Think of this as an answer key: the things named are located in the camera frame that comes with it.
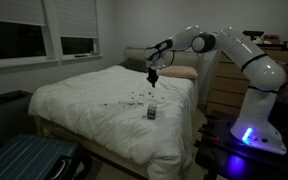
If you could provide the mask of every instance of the window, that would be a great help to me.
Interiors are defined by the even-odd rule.
[[[89,57],[98,42],[95,0],[0,0],[0,59]]]
[[[41,27],[0,22],[0,59],[46,56]]]

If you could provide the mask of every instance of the robotic arm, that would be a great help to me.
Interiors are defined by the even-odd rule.
[[[206,33],[192,26],[159,44],[145,49],[148,81],[155,87],[157,69],[167,51],[183,51],[187,48],[197,53],[220,49],[250,80],[241,112],[231,133],[246,145],[277,154],[285,154],[286,148],[280,133],[268,122],[279,87],[286,81],[286,73],[248,37],[231,28],[220,33]]]

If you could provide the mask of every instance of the white comforter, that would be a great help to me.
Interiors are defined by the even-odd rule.
[[[113,66],[39,88],[29,114],[54,121],[135,162],[150,162],[150,179],[180,179],[192,160],[191,120],[197,83]],[[157,104],[155,120],[146,119]]]

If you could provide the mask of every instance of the white wall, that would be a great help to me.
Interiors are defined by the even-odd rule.
[[[80,63],[66,62],[62,66],[51,63],[0,69],[0,94],[19,89],[34,92],[40,86],[115,64],[111,54],[114,30],[112,0],[98,0],[97,7],[102,59],[83,60]]]
[[[118,0],[115,3],[118,61],[126,46],[156,44],[190,25],[205,31],[261,30],[288,40],[287,0]],[[214,53],[205,56],[200,72],[200,98],[205,100],[210,84],[208,71]]]

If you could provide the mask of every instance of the wooden bed frame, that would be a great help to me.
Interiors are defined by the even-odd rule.
[[[136,59],[145,61],[143,57],[144,49],[142,48],[131,48],[128,47],[124,51],[125,60],[126,59]],[[172,54],[167,53],[165,58],[165,64],[169,63],[172,59]],[[176,54],[174,65],[186,65],[194,67],[197,72],[199,72],[199,67],[201,63],[202,56],[196,55],[195,52],[181,52]],[[91,141],[86,137],[76,134],[67,128],[64,128],[52,121],[41,117],[35,117],[35,122],[37,125],[38,133],[40,136],[46,137],[55,137],[59,139],[64,139],[73,142],[79,142],[83,148],[85,148],[88,153],[97,158],[106,162],[137,179],[148,179],[147,174],[147,165],[146,164],[137,164],[132,159],[124,158],[113,151],[108,150],[107,148],[101,146],[95,141]]]

